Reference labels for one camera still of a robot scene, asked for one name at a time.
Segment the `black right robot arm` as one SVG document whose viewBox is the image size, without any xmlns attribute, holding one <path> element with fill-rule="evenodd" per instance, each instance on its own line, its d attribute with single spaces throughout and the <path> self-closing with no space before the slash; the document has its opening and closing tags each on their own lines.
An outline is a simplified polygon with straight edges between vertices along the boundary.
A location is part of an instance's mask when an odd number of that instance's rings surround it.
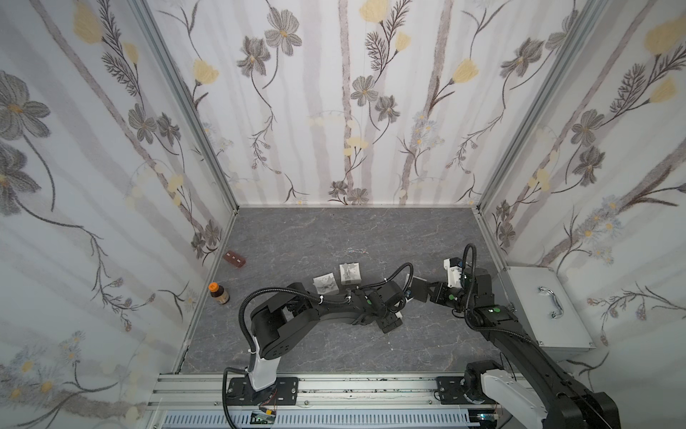
<svg viewBox="0 0 686 429">
<path fill-rule="evenodd" d="M 428 300 L 450 307 L 467 326 L 498 348 L 530 384 L 523 387 L 494 360 L 469 363 L 459 386 L 438 382 L 441 401 L 461 393 L 471 404 L 494 401 L 527 428 L 619 428 L 616 403 L 568 375 L 526 332 L 516 316 L 495 302 L 483 270 L 461 275 L 457 288 L 431 282 Z"/>
</svg>

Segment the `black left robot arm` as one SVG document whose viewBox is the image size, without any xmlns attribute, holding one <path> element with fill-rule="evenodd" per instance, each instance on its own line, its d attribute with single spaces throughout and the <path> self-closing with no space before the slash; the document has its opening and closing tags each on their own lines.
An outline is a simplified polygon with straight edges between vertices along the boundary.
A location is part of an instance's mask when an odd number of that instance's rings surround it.
<svg viewBox="0 0 686 429">
<path fill-rule="evenodd" d="M 313 293 L 299 282 L 250 293 L 239 306 L 239 329 L 250 356 L 244 371 L 248 385 L 255 393 L 275 385 L 282 356 L 316 325 L 375 324 L 387 334 L 402 325 L 400 312 L 406 305 L 406 290 L 393 280 L 335 294 Z"/>
</svg>

